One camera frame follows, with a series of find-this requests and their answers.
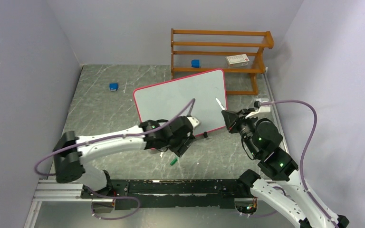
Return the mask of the green white marker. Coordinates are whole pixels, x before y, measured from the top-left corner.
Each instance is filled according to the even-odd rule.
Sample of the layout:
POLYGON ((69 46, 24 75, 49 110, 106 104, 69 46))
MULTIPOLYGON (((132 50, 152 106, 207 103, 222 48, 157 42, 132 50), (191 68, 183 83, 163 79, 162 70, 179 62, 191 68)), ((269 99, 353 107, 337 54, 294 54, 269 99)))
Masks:
POLYGON ((221 103, 221 101, 218 98, 215 98, 217 104, 220 106, 221 110, 226 110, 226 108, 224 107, 224 105, 221 103))

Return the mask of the green marker cap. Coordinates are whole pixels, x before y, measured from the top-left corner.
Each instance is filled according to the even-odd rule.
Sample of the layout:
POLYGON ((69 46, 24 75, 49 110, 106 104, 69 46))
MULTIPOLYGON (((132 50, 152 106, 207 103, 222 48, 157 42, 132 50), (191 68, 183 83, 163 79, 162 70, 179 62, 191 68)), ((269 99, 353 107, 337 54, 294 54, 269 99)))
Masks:
POLYGON ((178 161, 178 158, 174 158, 171 162, 170 162, 170 166, 174 166, 178 161))

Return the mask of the pink-framed whiteboard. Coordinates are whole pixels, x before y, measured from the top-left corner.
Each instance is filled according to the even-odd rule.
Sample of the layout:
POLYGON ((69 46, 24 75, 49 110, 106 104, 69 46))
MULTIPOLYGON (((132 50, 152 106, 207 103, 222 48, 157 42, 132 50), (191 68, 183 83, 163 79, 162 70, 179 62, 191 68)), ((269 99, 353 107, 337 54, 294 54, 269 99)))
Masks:
POLYGON ((225 108, 228 106, 225 73, 222 69, 141 87, 134 90, 133 98, 142 122, 170 120, 195 99, 193 109, 182 113, 190 113, 201 121, 193 131, 195 136, 225 127, 221 108, 215 100, 218 98, 225 108))

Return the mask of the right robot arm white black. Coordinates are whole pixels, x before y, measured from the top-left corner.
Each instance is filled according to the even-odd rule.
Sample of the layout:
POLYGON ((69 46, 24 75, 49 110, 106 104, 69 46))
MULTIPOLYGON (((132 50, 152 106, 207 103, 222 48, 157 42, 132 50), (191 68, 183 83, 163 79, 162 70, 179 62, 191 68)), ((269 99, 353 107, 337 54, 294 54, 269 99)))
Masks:
POLYGON ((222 110, 221 114, 228 132, 240 135, 248 156, 258 160, 260 170, 284 193, 247 170, 238 179, 239 194, 262 199, 296 228, 346 228, 350 223, 346 216, 334 213, 318 197, 310 197, 312 190, 303 183, 299 166, 279 146, 283 137, 275 124, 268 118, 247 117, 252 111, 222 110))

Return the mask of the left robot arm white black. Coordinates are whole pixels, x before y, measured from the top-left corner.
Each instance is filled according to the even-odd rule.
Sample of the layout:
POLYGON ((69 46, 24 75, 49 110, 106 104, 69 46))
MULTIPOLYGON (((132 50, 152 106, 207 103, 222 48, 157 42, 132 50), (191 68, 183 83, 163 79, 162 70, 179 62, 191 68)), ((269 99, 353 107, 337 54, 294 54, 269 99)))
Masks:
POLYGON ((91 161, 108 155, 138 150, 170 150, 181 157, 194 142, 193 131, 201 122, 193 116, 172 120, 148 120, 131 128, 96 136, 76 136, 74 131, 62 135, 54 151, 56 181, 77 181, 105 198, 113 185, 107 171, 99 170, 91 161))

